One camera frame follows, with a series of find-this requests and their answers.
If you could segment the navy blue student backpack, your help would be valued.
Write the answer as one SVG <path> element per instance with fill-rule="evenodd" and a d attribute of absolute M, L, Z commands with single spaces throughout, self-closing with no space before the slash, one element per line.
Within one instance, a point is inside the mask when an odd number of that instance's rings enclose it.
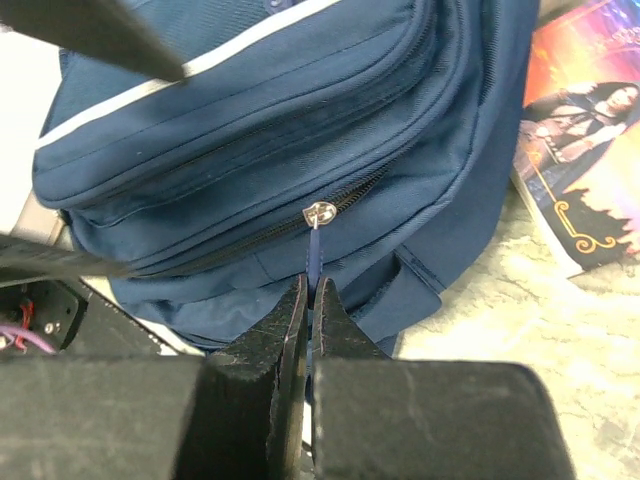
<path fill-rule="evenodd" d="M 440 307 L 503 206 L 535 1 L 135 1 L 187 58 L 167 85 L 61 62 L 33 164 L 74 246 L 128 264 L 130 315 L 215 350 L 321 241 L 384 349 Z"/>

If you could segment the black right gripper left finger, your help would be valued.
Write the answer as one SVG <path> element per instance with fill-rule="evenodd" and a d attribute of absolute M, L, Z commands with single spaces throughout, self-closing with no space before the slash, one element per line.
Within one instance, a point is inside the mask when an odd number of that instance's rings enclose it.
<path fill-rule="evenodd" d="M 307 286 L 208 356 L 79 282 L 1 293 L 5 479 L 295 479 Z"/>

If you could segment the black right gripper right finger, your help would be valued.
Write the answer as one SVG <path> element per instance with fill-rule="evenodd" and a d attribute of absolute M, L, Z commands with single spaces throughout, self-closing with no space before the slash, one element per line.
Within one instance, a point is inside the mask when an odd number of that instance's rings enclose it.
<path fill-rule="evenodd" d="M 313 312 L 320 479 L 571 479 L 551 397 L 518 363 L 394 360 L 322 279 Z"/>

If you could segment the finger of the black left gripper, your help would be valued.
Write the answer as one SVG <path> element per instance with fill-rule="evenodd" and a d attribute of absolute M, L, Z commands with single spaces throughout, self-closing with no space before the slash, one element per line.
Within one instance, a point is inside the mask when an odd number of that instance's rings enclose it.
<path fill-rule="evenodd" d="M 128 277 L 122 263 L 85 252 L 65 250 L 28 239 L 1 235 L 1 284 L 20 285 L 41 280 L 82 276 Z"/>
<path fill-rule="evenodd" d="M 186 78 L 180 58 L 120 1 L 3 1 L 1 23 L 150 78 Z"/>

